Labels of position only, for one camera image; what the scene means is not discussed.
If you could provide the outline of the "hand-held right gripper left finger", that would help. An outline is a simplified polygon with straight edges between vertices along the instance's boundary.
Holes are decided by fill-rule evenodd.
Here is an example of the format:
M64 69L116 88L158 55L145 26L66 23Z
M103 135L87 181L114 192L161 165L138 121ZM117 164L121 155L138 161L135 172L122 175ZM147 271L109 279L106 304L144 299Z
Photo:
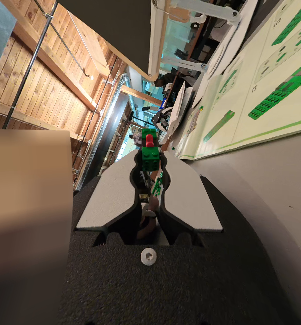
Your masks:
M141 150L133 150L101 175L76 225L77 230L107 236L136 236L142 205L136 183L140 179Z

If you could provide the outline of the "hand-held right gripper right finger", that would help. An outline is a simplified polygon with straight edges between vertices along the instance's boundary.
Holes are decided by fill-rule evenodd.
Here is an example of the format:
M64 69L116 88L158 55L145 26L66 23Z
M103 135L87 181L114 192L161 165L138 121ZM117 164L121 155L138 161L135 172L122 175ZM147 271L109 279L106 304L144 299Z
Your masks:
M161 157L163 214L192 232L223 231L200 175L170 152Z

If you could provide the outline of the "green red brick assembly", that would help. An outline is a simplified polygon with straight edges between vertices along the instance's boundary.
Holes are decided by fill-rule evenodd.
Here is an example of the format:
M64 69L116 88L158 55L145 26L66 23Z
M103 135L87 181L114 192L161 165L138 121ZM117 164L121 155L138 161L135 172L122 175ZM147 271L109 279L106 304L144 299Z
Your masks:
M142 129L142 170L153 172L159 170L159 137L154 128Z

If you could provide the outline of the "black white device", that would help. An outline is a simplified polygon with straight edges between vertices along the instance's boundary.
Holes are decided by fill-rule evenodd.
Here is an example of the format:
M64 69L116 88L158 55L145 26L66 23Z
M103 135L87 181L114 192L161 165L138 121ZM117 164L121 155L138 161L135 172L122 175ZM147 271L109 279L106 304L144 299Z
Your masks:
M173 107L159 110L151 119L152 124L159 130L166 132L169 126L168 118L171 116Z

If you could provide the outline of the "white crumpled paper bag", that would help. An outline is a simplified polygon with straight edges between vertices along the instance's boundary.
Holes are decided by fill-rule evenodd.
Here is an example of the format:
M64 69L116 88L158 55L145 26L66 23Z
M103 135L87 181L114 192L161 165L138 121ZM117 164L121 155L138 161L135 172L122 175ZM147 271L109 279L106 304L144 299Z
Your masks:
M182 117L184 116L186 107L192 99L193 87L189 86L186 81L183 82L181 89L178 92L177 98L175 100L174 106L171 111L169 127L167 134L171 136L176 128L179 126Z

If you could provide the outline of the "brick instruction booklet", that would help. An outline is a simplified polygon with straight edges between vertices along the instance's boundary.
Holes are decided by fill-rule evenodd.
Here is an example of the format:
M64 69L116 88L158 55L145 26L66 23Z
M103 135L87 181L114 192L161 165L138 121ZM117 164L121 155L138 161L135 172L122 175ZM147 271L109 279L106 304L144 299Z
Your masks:
M224 72L205 79L175 156L199 160L301 132L301 1L279 1Z

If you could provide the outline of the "black ceiling pipe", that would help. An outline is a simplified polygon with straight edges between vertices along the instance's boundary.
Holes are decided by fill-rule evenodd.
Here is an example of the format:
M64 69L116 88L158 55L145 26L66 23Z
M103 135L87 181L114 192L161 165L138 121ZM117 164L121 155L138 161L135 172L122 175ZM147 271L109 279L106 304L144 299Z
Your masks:
M14 97L12 105L10 106L10 110L9 110L7 116L6 116L6 119L5 119L5 122L4 122L3 126L2 126L2 129L7 129L7 127L8 127L10 119L11 119L11 117L13 115L13 112L14 112L14 110L16 108L16 105L18 103L19 97L20 97L20 95L22 93L22 90L23 90L23 88L25 86L26 80L27 80L27 78L29 76L29 73L30 73L30 71L31 71L31 69L33 67L33 64L34 64L34 62L35 62L35 60L36 60L36 58L38 56L38 52L39 52L39 50L41 48L43 40L45 39L47 30L48 30L48 28L49 28L49 26L51 24L52 19L54 18L54 14L55 14L57 6L58 6L58 2L55 1L53 6L52 6L51 12L44 14L46 16L46 24L45 24L45 26L43 28L42 34L39 37L39 40L37 42L37 45L35 47L35 50L34 50L33 55L31 57L31 60L30 60L28 66L26 68L25 74L23 75L22 81L21 81L21 83L19 85L19 88L18 88L18 90L16 92L16 95Z

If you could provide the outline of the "black board wooden edge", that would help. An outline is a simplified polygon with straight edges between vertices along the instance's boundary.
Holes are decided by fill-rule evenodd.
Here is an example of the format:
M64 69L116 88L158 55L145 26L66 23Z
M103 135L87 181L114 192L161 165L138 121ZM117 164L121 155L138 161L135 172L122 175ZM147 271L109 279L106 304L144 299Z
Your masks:
M170 0L60 0L145 79L158 78Z

